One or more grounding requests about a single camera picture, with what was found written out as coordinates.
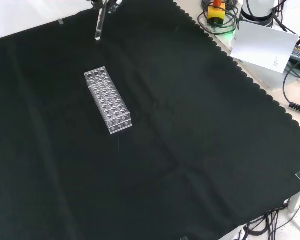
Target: black and yellow device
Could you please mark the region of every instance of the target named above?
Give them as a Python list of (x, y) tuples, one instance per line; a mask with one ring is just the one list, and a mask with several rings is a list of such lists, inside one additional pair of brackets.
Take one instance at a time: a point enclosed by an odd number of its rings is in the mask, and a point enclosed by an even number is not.
[(225, 9), (226, 4), (222, 0), (214, 0), (213, 6), (208, 7), (208, 22), (210, 24), (223, 24), (226, 17)]

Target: red cap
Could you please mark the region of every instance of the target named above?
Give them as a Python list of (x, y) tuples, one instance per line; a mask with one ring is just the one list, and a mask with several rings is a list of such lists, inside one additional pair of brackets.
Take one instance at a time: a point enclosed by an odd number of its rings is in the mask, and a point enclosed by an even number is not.
[(214, 0), (213, 5), (215, 5), (216, 7), (220, 7), (222, 4), (222, 0)]

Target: yellow device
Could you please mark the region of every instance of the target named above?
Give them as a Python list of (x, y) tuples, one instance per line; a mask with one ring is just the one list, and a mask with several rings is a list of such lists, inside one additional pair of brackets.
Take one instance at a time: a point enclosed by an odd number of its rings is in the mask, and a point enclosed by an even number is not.
[[(222, 3), (220, 8), (226, 9), (226, 4)], [(223, 24), (226, 17), (226, 11), (213, 6), (208, 8), (208, 20), (209, 23)]]

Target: black cloth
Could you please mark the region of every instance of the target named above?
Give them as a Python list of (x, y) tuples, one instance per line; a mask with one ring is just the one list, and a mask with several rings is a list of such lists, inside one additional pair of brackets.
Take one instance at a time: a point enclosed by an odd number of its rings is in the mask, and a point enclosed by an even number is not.
[(218, 240), (300, 191), (298, 123), (172, 1), (125, 0), (102, 43), (97, 16), (0, 39), (0, 240)]

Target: white card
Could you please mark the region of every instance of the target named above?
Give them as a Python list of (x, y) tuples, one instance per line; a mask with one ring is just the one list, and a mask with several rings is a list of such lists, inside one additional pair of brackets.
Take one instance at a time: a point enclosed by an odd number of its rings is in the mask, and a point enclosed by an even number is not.
[(231, 42), (231, 57), (283, 73), (297, 41), (295, 34), (241, 21)]

